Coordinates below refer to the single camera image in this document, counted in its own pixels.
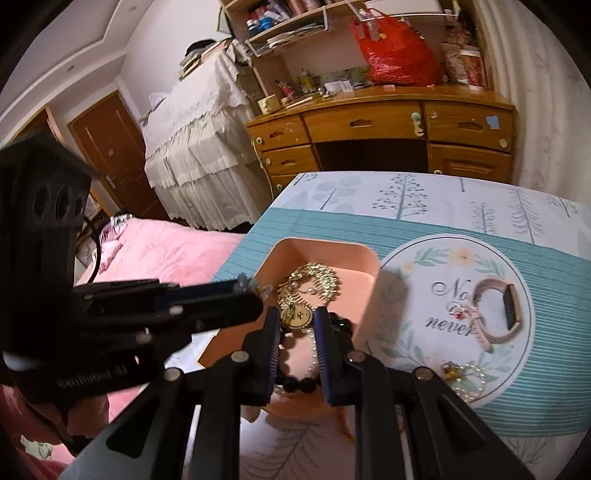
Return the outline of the pink smart watch band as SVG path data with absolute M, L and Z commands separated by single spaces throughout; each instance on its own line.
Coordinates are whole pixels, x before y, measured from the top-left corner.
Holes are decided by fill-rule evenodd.
M 507 343 L 521 330 L 523 314 L 513 283 L 485 278 L 464 300 L 456 301 L 451 314 L 468 322 L 480 348 L 492 353 L 495 345 Z

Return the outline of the pink jewelry tray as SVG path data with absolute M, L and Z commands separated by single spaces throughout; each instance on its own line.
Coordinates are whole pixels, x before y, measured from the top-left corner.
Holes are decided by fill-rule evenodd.
M 370 247 L 358 243 L 328 240 L 286 238 L 277 242 L 256 271 L 254 278 L 273 286 L 266 307 L 279 307 L 283 313 L 294 306 L 295 316 L 280 340 L 277 374 L 304 380 L 320 381 L 317 345 L 312 330 L 311 314 L 318 307 L 348 319 L 352 323 L 353 344 L 360 346 L 373 329 L 370 306 L 380 272 L 380 260 Z M 222 329 L 209 342 L 198 364 L 211 367 L 242 345 L 246 333 L 263 327 L 264 312 L 259 320 L 246 325 Z M 266 412 L 284 419 L 304 421 L 331 415 L 320 385 L 305 393 L 287 392 L 283 384 L 274 386 Z

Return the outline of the brown wooden door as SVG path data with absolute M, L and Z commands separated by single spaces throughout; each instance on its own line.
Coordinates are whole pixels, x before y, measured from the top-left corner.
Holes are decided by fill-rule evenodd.
M 67 127 L 124 212 L 142 219 L 168 218 L 144 171 L 143 137 L 117 91 L 86 109 Z

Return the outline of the white lace cover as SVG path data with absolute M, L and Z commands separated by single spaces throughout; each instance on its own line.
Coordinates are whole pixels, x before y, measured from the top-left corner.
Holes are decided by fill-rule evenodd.
M 246 123 L 262 97 L 252 60 L 238 41 L 217 43 L 145 118 L 144 171 L 171 220 L 231 230 L 270 205 Z

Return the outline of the printed tree tablecloth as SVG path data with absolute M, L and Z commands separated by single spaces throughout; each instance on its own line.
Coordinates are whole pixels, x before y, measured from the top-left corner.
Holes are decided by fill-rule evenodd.
M 109 280 L 194 285 L 254 277 L 286 238 L 358 243 L 380 260 L 373 329 L 356 346 L 402 371 L 460 369 L 452 389 L 539 479 L 590 427 L 590 211 L 517 186 L 446 175 L 303 173 L 245 235 L 129 219 Z M 451 314 L 485 278 L 513 283 L 520 332 L 484 352 Z

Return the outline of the cream mug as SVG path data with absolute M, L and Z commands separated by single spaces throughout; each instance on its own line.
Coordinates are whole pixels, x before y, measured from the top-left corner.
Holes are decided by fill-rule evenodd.
M 277 98 L 276 94 L 260 99 L 257 104 L 259 105 L 259 110 L 263 115 L 276 113 L 283 107 L 283 104 L 281 104 L 280 99 Z

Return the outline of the wooden desk with drawers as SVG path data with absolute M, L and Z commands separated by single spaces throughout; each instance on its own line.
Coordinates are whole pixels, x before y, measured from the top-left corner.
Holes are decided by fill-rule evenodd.
M 280 193 L 301 173 L 435 173 L 501 183 L 514 170 L 516 110 L 466 86 L 369 87 L 300 100 L 246 125 Z

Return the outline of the red plastic bag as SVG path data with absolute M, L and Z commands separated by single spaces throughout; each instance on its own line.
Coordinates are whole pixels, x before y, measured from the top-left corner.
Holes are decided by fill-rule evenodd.
M 440 85 L 445 70 L 426 40 L 404 21 L 370 8 L 349 23 L 374 85 Z

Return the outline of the white curtain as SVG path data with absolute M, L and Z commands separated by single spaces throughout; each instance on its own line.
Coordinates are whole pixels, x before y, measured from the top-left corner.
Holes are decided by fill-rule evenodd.
M 474 3 L 494 87 L 517 109 L 514 182 L 590 204 L 590 88 L 519 1 Z

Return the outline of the wooden wall shelf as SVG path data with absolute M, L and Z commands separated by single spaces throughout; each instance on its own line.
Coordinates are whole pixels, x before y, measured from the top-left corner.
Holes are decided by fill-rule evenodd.
M 224 1 L 221 12 L 235 38 L 267 67 L 301 80 L 325 81 L 356 68 L 363 59 L 349 23 L 370 8 L 404 21 L 428 43 L 445 70 L 445 82 L 465 84 L 465 61 L 481 58 L 470 1 Z

